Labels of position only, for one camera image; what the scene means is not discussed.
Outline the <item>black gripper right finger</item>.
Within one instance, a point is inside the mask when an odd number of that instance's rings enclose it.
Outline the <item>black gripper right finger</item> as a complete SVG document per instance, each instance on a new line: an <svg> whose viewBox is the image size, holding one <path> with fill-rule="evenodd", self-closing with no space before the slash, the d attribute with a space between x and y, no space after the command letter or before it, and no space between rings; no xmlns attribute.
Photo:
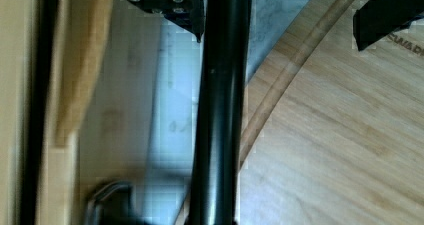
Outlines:
<svg viewBox="0 0 424 225"><path fill-rule="evenodd" d="M353 17L359 51L423 17L424 0L369 0Z"/></svg>

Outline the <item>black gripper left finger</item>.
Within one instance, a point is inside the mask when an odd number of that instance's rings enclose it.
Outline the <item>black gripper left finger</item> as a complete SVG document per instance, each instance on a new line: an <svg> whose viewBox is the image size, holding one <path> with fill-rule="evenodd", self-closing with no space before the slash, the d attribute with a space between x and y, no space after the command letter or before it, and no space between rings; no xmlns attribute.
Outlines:
<svg viewBox="0 0 424 225"><path fill-rule="evenodd" d="M204 33L204 0L127 0L150 14L162 15L168 21L185 29L201 42Z"/></svg>

